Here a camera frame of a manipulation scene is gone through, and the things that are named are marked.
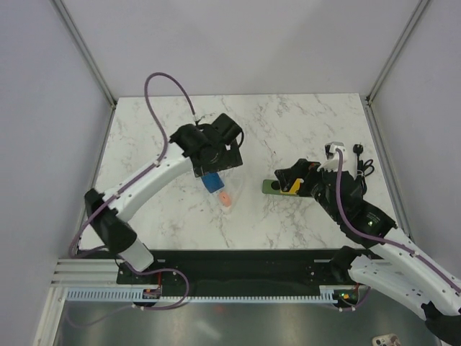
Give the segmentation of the blue cube adapter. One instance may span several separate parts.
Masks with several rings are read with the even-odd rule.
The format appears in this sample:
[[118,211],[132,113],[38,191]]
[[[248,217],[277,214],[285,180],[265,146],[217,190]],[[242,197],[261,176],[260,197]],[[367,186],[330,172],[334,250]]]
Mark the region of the blue cube adapter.
[[218,190],[224,188],[224,183],[220,178],[220,175],[217,172],[209,173],[201,177],[202,183],[205,186],[205,189],[210,193],[213,194]]

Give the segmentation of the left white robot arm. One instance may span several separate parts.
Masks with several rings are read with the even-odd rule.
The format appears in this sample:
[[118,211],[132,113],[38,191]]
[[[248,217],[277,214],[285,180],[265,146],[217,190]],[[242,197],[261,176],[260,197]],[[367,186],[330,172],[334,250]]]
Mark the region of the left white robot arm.
[[243,129],[228,115],[211,124],[180,126],[161,155],[119,185],[104,192],[90,189],[85,196],[89,225],[109,253],[121,257],[142,283],[158,275],[153,255],[131,228],[129,221],[157,192],[176,178],[192,172],[196,177],[242,165]]

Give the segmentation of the pink charger plug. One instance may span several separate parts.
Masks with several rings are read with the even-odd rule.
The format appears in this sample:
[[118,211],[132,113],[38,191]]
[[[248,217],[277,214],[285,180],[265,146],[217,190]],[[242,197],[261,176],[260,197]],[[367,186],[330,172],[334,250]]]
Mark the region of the pink charger plug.
[[226,191],[219,192],[218,198],[224,207],[229,208],[232,205],[231,197]]

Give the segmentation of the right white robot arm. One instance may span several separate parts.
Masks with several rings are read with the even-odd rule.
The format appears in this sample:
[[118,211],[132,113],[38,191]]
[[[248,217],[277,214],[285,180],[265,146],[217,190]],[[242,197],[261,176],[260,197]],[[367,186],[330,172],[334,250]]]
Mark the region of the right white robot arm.
[[460,344],[459,280],[419,249],[390,216],[364,200],[359,179],[341,167],[329,171],[306,159],[274,174],[282,190],[300,180],[300,197],[314,198],[348,238],[419,284],[430,297],[423,305],[429,330],[450,345]]

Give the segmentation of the yellow cube adapter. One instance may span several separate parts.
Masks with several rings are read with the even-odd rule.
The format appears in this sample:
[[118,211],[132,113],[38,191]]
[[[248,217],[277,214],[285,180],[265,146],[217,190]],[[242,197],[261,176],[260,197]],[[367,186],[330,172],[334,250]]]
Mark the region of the yellow cube adapter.
[[301,178],[297,178],[291,188],[287,191],[287,194],[289,195],[296,195],[300,189],[301,184],[303,183],[303,180]]

